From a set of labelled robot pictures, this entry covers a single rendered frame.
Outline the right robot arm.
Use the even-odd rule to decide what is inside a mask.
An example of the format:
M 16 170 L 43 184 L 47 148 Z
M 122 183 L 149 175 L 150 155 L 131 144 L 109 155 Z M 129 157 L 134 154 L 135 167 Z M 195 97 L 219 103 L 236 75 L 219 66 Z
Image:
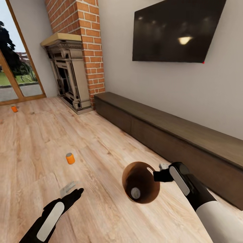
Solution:
M 154 181 L 175 181 L 190 202 L 213 243 L 243 243 L 243 227 L 215 200 L 182 162 L 161 163 Z

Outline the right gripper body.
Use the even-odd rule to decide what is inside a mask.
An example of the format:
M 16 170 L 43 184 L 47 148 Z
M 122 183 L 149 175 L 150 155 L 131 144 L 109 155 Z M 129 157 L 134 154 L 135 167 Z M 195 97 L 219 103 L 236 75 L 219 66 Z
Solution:
M 165 177 L 165 170 L 154 171 L 153 176 L 154 176 L 154 181 L 156 182 L 172 182 Z

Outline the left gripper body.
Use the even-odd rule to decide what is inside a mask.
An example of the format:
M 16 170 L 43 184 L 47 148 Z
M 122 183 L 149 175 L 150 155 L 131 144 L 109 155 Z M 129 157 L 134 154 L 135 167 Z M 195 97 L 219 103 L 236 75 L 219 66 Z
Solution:
M 69 208 L 81 197 L 81 194 L 79 193 L 78 189 L 75 189 L 72 193 L 65 196 L 70 202 Z

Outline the trash can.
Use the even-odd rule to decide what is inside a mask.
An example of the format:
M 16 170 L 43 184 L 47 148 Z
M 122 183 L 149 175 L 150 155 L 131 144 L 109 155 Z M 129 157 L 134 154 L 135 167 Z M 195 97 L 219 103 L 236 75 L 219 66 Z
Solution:
M 127 165 L 122 174 L 122 186 L 129 200 L 143 205 L 153 202 L 160 192 L 160 182 L 154 181 L 154 176 L 147 167 L 155 171 L 148 163 L 136 161 Z M 134 186 L 141 189 L 142 196 L 139 201 L 130 197 L 130 190 Z

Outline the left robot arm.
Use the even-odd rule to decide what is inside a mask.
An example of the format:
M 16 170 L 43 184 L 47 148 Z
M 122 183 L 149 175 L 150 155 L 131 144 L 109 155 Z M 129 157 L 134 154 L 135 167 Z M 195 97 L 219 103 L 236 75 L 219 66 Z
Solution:
M 84 189 L 75 189 L 76 181 L 70 182 L 60 190 L 61 198 L 53 200 L 44 207 L 42 217 L 39 217 L 19 243 L 48 243 L 61 215 L 66 212 L 80 197 Z

